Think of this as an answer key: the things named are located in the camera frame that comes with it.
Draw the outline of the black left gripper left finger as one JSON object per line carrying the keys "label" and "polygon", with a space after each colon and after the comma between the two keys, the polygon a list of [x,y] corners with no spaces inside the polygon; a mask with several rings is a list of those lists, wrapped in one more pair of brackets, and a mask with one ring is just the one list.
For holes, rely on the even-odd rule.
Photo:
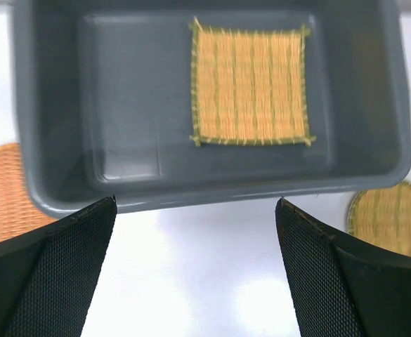
{"label": "black left gripper left finger", "polygon": [[106,197],[0,242],[0,336],[80,336],[110,243]]}

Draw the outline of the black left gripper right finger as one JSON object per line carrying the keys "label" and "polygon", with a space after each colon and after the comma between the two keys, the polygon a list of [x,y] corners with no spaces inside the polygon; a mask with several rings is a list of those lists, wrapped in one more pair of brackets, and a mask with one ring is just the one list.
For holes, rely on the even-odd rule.
{"label": "black left gripper right finger", "polygon": [[284,198],[275,220],[302,336],[411,336],[411,257],[331,227]]}

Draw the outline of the orange round woven tray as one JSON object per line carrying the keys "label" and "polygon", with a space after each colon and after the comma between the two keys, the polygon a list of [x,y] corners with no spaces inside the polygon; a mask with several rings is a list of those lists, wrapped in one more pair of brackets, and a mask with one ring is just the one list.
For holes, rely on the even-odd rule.
{"label": "orange round woven tray", "polygon": [[20,146],[0,146],[0,242],[35,230],[55,219],[30,200],[22,168]]}

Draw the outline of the green-rimmed round bamboo tray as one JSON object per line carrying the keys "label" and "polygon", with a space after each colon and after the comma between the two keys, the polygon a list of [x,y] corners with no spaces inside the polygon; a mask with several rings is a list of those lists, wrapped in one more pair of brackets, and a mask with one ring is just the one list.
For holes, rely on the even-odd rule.
{"label": "green-rimmed round bamboo tray", "polygon": [[356,193],[346,227],[364,242],[411,256],[411,182]]}

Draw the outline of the square bamboo mat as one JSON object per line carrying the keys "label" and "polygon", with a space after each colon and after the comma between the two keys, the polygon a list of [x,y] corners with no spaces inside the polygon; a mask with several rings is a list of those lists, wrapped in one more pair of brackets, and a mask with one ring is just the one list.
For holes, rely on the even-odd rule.
{"label": "square bamboo mat", "polygon": [[193,20],[190,28],[190,138],[196,146],[312,145],[306,25],[248,31]]}

